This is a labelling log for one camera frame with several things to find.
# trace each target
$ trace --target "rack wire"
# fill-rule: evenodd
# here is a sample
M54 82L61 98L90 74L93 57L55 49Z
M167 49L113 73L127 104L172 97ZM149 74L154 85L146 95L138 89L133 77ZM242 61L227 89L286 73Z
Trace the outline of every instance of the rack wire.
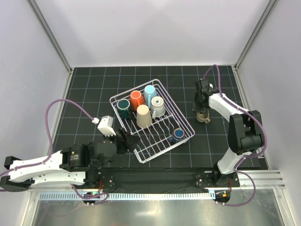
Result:
M136 123L136 112L134 112L135 118L132 120L121 119L118 115L116 105L120 99L129 100L130 94L134 90L138 90L143 93L143 90L147 85L153 85L158 96L164 99L166 112L163 116L153 119L151 126L146 129L141 129ZM151 80L133 89L117 94L110 98L110 103L121 126L130 134L138 135L140 137L140 142L134 150L134 153L140 163L146 163L172 150L173 148L186 143L195 135L193 128L158 79ZM171 144L168 139L172 136L172 133L176 128L181 128L185 132L185 136L182 141L176 144Z

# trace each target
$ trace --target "teal mug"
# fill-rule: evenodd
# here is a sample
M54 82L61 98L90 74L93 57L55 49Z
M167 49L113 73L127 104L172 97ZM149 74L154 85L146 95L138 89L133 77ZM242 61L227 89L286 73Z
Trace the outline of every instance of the teal mug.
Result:
M156 96L158 95L154 86L148 85L144 88L144 93L143 93L144 102L149 108L151 108L151 100Z
M129 100L121 99L117 102L117 112L122 119L131 119L132 116L132 108Z

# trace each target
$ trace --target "ventilation grille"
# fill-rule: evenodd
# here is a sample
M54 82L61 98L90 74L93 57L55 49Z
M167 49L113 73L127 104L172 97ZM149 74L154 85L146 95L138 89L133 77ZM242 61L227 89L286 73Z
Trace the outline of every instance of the ventilation grille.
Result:
M209 193L194 193L194 194L110 194L109 201L161 201L161 200L206 200L215 199L214 191ZM42 192L40 194L40 201L77 201L81 200L75 192Z

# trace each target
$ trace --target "white wall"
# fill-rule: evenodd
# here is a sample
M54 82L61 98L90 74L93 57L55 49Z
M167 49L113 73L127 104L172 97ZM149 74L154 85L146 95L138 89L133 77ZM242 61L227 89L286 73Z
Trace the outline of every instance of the white wall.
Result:
M301 222L301 1L280 0L239 68L268 134L267 158L280 169Z
M0 1L0 170L4 159L44 156L47 105L63 96L67 71L24 0ZM58 105L51 110L53 128ZM29 192L0 193L0 224L20 225Z
M268 0L36 0L71 66L234 64Z

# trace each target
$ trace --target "cup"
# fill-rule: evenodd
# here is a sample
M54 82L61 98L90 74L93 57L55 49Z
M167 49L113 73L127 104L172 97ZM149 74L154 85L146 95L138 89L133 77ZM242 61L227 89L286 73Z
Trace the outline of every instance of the cup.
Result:
M172 136L168 140L170 142L173 142L176 144L176 143L180 142L181 140L183 140L184 136L185 136L184 130L181 128L177 128L174 130Z
M141 95L141 92L139 92L138 90L131 92L130 102L132 109L134 111L137 111L137 107L144 104L144 98Z
M154 97L151 100L150 113L153 119L161 117L165 114L164 100L162 97Z
M151 113L146 105L140 105L137 108L137 126L146 129L151 126Z
M148 85L144 88L144 93L143 93L143 96L144 96L144 101L145 101L145 104L151 108L151 100L157 96L157 91L155 89L154 86L152 85Z
M121 99L117 102L117 112L122 119L130 119L132 114L132 108L129 100Z
M204 123L208 124L210 122L209 113L197 112L197 120L199 122L204 122Z

